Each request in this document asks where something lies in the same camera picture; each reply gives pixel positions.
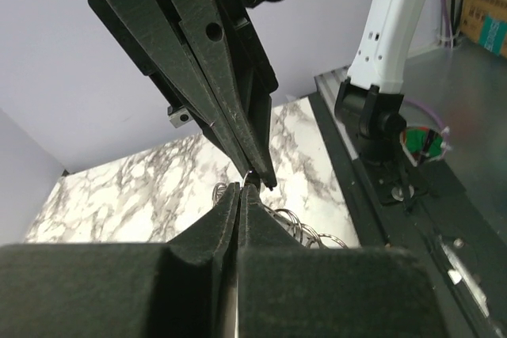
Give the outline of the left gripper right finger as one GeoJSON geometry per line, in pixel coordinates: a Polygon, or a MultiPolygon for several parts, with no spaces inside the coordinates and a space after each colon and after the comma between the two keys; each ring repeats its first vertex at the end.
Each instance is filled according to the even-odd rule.
{"type": "Polygon", "coordinates": [[[429,274],[401,249],[306,249],[241,193],[242,337],[447,337],[429,274]]]}

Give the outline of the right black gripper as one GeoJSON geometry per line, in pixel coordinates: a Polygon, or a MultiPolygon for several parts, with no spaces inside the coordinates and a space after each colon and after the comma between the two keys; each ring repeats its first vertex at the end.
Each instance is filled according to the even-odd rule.
{"type": "Polygon", "coordinates": [[[242,175],[276,187],[269,153],[278,82],[248,12],[281,0],[88,0],[132,62],[242,175]]]}

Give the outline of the metal disc with keyrings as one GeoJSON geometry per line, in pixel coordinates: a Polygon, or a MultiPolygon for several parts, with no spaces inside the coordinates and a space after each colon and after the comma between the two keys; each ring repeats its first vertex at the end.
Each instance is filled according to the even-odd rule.
{"type": "Polygon", "coordinates": [[[323,236],[299,219],[281,218],[259,198],[255,183],[230,183],[217,203],[164,249],[169,258],[180,258],[198,268],[229,268],[236,261],[239,271],[256,260],[324,260],[330,264],[346,246],[316,250],[301,241],[319,244],[323,236]]]}

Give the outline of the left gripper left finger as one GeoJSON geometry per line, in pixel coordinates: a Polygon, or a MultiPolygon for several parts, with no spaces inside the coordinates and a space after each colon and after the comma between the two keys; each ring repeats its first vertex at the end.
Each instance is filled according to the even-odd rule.
{"type": "Polygon", "coordinates": [[[4,337],[234,337],[241,188],[166,243],[1,249],[4,337]]]}

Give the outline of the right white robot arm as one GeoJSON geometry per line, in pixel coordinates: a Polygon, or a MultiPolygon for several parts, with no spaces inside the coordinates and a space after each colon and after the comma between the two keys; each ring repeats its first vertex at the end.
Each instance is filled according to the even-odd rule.
{"type": "MultiPolygon", "coordinates": [[[[168,100],[175,123],[204,136],[256,184],[276,187],[269,153],[278,83],[248,10],[282,0],[88,0],[132,62],[168,100]]],[[[337,116],[369,161],[398,158],[403,68],[425,0],[372,0],[341,84],[337,116]]]]}

